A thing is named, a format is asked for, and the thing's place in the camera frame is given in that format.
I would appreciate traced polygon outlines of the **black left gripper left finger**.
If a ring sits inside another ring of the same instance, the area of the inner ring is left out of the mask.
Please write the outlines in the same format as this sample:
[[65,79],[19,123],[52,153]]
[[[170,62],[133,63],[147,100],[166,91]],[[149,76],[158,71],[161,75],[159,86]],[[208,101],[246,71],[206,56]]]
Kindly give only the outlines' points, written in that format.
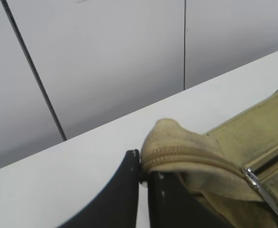
[[61,228],[134,228],[139,200],[139,151],[128,150],[113,177]]

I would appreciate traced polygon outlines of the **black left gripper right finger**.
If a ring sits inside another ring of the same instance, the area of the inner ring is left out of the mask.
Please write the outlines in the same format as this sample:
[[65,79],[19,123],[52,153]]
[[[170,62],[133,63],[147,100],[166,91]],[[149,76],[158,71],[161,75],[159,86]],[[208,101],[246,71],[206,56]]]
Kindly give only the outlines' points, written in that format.
[[140,173],[148,186],[151,228],[225,228],[227,222],[198,202],[170,172]]

